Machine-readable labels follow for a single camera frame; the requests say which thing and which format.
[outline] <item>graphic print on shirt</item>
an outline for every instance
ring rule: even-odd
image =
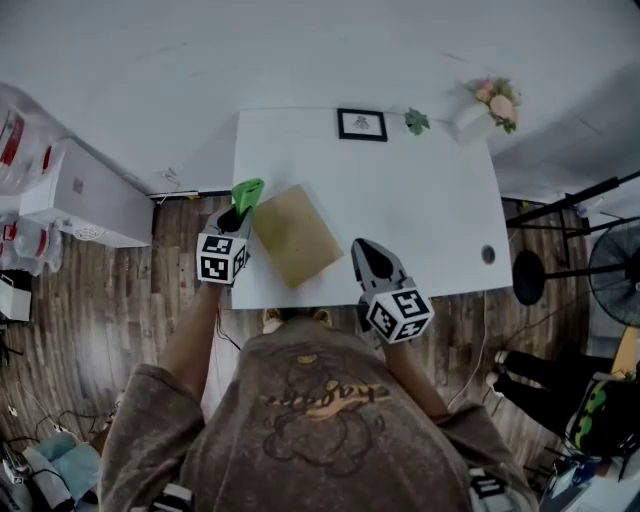
[[[273,413],[264,452],[279,461],[298,459],[334,477],[357,473],[385,422],[376,404],[389,390],[369,384],[335,353],[306,344],[286,347],[271,357],[288,359],[282,394],[262,397]]]

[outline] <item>white table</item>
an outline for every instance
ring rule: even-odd
[[[302,184],[345,256],[288,289],[252,234],[235,309],[355,304],[362,291],[350,249],[369,238],[398,255],[421,291],[451,295],[510,286],[504,215],[486,144],[460,147],[446,125],[414,136],[385,115],[388,142],[340,140],[333,109],[240,113],[234,184],[260,177],[261,200]],[[495,261],[484,263],[490,245]]]

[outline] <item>green leaf decoration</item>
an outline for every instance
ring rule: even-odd
[[[409,128],[409,131],[414,135],[420,135],[424,128],[431,129],[429,126],[429,119],[419,110],[409,108],[409,112],[404,115],[404,123]]]

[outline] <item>white sneaker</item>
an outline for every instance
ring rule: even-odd
[[[509,353],[509,350],[498,350],[493,356],[493,360],[496,362],[496,364],[504,364]]]
[[[493,393],[496,396],[499,397],[504,397],[504,395],[498,391],[495,390],[494,386],[496,385],[496,382],[498,382],[498,379],[500,378],[500,374],[498,372],[489,372],[487,373],[487,376],[485,377],[484,381],[487,383],[487,386],[489,386],[491,388],[491,391],[493,391]]]

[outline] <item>white cabinet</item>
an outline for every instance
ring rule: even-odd
[[[73,139],[55,144],[47,177],[22,194],[20,215],[110,247],[151,244],[154,203]]]

